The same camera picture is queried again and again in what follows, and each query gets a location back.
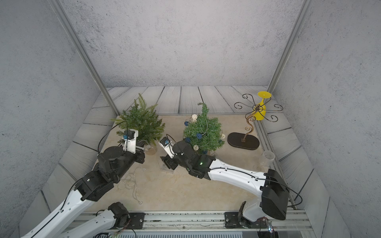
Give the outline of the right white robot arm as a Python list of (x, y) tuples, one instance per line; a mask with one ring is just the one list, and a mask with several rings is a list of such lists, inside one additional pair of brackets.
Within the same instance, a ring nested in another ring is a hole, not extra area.
[(198, 179), (225, 182), (254, 194), (255, 200), (244, 201), (241, 205), (239, 216), (242, 221), (253, 223), (265, 216), (280, 221), (286, 219), (289, 194), (293, 190), (277, 171), (249, 171), (207, 154), (198, 155), (184, 140), (173, 144), (164, 137), (159, 144), (167, 153), (161, 157), (167, 168), (175, 170), (181, 166)]

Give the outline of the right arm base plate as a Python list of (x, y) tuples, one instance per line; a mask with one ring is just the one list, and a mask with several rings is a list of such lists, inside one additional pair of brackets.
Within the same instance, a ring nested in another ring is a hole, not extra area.
[(260, 202), (246, 202), (241, 204), (238, 212), (225, 212), (225, 228), (227, 229), (266, 229), (268, 221), (260, 207)]

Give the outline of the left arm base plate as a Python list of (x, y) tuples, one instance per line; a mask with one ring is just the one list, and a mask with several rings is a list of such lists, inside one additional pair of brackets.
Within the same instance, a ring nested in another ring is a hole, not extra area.
[(143, 228), (146, 215), (144, 212), (129, 212), (120, 202), (111, 204), (108, 210), (113, 213), (115, 219), (113, 229), (141, 230)]

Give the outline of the clear battery box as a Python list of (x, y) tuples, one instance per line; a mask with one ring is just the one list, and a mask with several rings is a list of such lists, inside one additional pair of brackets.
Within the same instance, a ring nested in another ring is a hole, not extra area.
[(161, 164), (160, 169), (161, 169), (161, 171), (166, 172), (166, 173), (173, 173), (173, 170), (168, 168), (164, 163)]

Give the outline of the fern tree wooden base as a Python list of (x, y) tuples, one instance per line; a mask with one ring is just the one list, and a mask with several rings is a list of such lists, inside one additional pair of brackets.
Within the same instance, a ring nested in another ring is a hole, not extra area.
[(156, 104), (148, 106), (143, 96), (139, 94), (129, 111), (123, 110), (118, 118), (113, 119), (120, 128), (117, 135), (123, 136), (126, 130), (137, 130), (139, 131), (137, 145), (148, 150), (155, 148), (165, 129), (165, 123), (156, 113), (156, 106)]

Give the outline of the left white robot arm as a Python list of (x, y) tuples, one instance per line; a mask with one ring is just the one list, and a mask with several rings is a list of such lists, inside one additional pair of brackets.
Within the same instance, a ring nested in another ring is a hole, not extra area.
[(41, 223), (28, 232), (26, 238), (92, 238), (106, 230), (124, 230), (133, 221), (126, 207), (116, 202), (99, 216), (67, 231), (67, 227), (88, 207), (99, 201), (118, 184), (134, 163), (144, 163), (144, 149), (133, 153), (112, 146), (98, 155), (94, 169), (80, 178), (69, 190), (64, 201)]

